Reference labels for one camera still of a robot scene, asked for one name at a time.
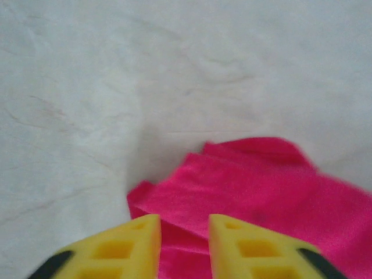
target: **white floor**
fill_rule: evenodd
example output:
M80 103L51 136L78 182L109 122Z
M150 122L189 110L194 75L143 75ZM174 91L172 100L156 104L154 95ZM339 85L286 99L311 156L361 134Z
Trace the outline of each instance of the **white floor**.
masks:
M0 277L128 220L204 140L277 135L372 189L372 2L0 2Z

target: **wrinkled fabric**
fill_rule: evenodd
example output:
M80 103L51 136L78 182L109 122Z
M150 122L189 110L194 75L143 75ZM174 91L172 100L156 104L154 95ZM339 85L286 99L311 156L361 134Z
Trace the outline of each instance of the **wrinkled fabric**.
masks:
M167 180L143 181L127 199L132 218L160 214L160 279L212 277L212 213L311 242L349 278L372 274L372 196L319 172L283 139L207 142Z

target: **black rubber tip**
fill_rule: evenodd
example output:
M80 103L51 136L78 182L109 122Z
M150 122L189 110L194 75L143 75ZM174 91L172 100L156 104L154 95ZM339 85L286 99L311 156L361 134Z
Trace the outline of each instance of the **black rubber tip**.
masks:
M340 271L338 271L326 258L321 254L311 250L300 248L297 251L310 262L325 279L347 279Z
M51 279L74 255L73 251L64 251L51 256L28 279Z

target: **pink cloth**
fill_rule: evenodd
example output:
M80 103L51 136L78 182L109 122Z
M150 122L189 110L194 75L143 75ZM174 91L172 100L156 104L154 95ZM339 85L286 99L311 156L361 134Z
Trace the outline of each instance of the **pink cloth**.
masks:
M349 278L372 278L372 196L320 173L283 139L207 142L167 180L144 181L127 199L132 218L161 216L160 279L212 277L212 213L311 242Z

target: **yellow plastic piece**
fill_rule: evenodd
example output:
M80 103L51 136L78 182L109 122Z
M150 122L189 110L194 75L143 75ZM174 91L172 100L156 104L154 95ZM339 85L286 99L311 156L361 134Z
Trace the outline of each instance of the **yellow plastic piece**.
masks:
M64 247L75 255L53 279L154 279L160 218L149 214Z
M214 279L323 279L298 253L315 246L220 214L209 216Z

